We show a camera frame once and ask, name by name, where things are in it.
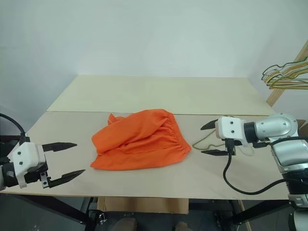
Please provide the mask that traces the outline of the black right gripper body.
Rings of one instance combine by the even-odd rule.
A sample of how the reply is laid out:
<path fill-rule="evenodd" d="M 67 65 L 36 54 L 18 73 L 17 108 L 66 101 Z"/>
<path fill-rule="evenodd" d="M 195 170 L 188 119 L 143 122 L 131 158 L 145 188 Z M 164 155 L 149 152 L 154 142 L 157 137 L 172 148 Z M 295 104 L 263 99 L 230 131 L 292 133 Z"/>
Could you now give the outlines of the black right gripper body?
<path fill-rule="evenodd" d="M 225 147 L 228 154 L 236 154 L 236 146 L 242 146 L 241 141 L 234 139 L 225 139 Z"/>

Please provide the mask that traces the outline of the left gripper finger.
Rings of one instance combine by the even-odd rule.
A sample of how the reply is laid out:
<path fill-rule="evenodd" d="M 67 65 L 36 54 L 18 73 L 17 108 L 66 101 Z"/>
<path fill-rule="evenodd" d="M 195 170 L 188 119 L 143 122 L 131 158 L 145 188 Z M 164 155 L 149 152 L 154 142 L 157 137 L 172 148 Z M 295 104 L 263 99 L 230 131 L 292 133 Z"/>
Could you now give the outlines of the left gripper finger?
<path fill-rule="evenodd" d="M 77 146 L 77 144 L 71 142 L 55 142 L 55 143 L 44 144 L 42 145 L 42 148 L 44 152 L 49 152 L 49 151 L 58 152 L 75 146 Z"/>
<path fill-rule="evenodd" d="M 49 187 L 53 188 L 53 187 L 65 184 L 65 183 L 73 180 L 74 178 L 78 177 L 84 171 L 85 171 L 84 169 L 77 170 L 77 171 L 74 171 L 74 172 L 70 172 L 70 173 L 64 174 L 59 179 L 49 180 Z"/>

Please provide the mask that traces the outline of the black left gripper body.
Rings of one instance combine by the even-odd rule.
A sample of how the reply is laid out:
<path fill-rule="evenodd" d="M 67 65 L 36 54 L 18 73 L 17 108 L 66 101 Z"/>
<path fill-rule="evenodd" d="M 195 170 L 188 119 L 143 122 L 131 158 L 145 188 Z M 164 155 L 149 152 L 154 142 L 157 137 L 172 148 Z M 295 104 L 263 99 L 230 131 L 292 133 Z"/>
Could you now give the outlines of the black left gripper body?
<path fill-rule="evenodd" d="M 41 181 L 43 188 L 48 188 L 51 185 L 51 178 L 48 176 L 48 167 L 41 166 L 33 172 L 25 174 L 25 181 L 27 184 Z"/>

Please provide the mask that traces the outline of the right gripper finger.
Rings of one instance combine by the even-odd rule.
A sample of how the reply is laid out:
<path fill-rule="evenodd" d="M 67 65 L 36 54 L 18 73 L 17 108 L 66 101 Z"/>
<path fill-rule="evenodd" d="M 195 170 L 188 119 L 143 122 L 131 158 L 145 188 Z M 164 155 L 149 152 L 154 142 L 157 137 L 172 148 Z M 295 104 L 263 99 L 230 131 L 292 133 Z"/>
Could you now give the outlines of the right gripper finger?
<path fill-rule="evenodd" d="M 204 151 L 201 151 L 201 153 L 209 154 L 209 155 L 212 155 L 212 156 L 227 156 L 228 155 L 227 151 L 222 151 L 222 150 L 218 150 L 218 149 L 204 150 Z"/>
<path fill-rule="evenodd" d="M 215 123 L 217 122 L 217 120 L 212 120 L 208 123 L 206 123 L 205 125 L 203 125 L 200 130 L 207 130 L 207 129 L 214 129 L 215 128 Z"/>

